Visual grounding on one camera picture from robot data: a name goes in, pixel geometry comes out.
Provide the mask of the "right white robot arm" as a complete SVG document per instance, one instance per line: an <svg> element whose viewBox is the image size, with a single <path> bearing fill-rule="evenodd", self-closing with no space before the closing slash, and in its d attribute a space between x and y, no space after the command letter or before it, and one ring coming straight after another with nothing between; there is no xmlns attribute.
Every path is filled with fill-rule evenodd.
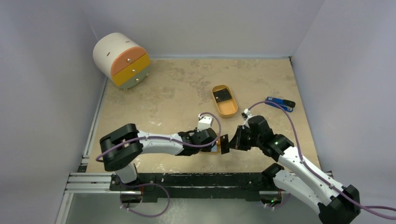
<svg viewBox="0 0 396 224"><path fill-rule="evenodd" d="M324 224L349 224L361 213L357 205L343 197L345 194L359 200L357 188L345 187L300 156L293 142L282 134L274 134L263 116L244 112L242 117L243 125L237 127L227 146L241 151L257 147L275 161L262 172L266 189L288 191L313 209Z"/></svg>

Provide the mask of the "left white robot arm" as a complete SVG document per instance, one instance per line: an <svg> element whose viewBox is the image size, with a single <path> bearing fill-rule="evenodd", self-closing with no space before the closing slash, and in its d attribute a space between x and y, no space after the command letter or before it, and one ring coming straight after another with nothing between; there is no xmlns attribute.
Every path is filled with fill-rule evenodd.
<svg viewBox="0 0 396 224"><path fill-rule="evenodd" d="M132 164L137 156L191 156L210 151L218 138L210 127L163 135L139 131L135 124L127 124L100 139L102 153L96 157L96 161L104 164L105 171L114 172L126 190L133 191L139 186L137 169Z"/></svg>

